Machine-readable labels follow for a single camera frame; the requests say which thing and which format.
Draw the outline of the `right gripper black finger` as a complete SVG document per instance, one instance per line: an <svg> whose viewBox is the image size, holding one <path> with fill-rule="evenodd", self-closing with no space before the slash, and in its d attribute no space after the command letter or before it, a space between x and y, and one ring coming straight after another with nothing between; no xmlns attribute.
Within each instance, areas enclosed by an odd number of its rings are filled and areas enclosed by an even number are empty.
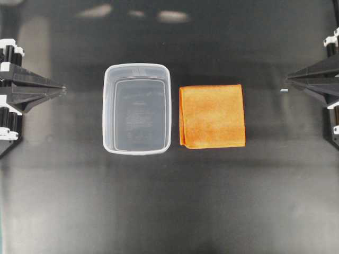
<svg viewBox="0 0 339 254"><path fill-rule="evenodd" d="M321 79L322 81L338 82L338 54L332 55L325 60L319 61L311 66L300 69L287 75L286 82L293 79Z"/></svg>
<svg viewBox="0 0 339 254"><path fill-rule="evenodd" d="M319 100L323 105L329 105L338 96L338 82L322 81L321 79L293 79L286 84L301 90Z"/></svg>

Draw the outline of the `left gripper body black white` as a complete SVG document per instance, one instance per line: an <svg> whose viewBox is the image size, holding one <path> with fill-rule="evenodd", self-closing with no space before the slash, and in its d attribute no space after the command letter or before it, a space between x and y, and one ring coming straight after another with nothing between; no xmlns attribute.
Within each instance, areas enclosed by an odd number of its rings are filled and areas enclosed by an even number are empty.
<svg viewBox="0 0 339 254"><path fill-rule="evenodd" d="M1 157L22 141L23 113L12 102L14 84L5 79L11 64L22 65L24 50L15 39L1 39Z"/></svg>

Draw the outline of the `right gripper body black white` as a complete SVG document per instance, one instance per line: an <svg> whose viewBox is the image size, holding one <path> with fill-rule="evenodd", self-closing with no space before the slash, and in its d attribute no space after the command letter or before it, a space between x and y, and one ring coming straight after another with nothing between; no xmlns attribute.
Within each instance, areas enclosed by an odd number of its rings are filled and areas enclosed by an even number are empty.
<svg viewBox="0 0 339 254"><path fill-rule="evenodd" d="M338 54L338 28L334 30L332 36L328 36L324 40L324 46L327 49L328 57ZM328 105L327 110L331 124L332 141L338 147L338 96L334 96L334 99Z"/></svg>

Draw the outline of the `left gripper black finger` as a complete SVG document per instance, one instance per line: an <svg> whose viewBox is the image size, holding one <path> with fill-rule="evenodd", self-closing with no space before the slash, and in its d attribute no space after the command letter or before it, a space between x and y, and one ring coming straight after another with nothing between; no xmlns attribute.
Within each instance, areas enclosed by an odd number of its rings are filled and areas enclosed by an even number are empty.
<svg viewBox="0 0 339 254"><path fill-rule="evenodd" d="M14 86L10 91L10 105L28 113L33 107L66 94L66 87Z"/></svg>
<svg viewBox="0 0 339 254"><path fill-rule="evenodd" d="M42 77L34 72L31 72L18 65L11 65L10 67L10 80L16 84L25 84L37 87L49 87L57 89L65 89L66 87L51 79Z"/></svg>

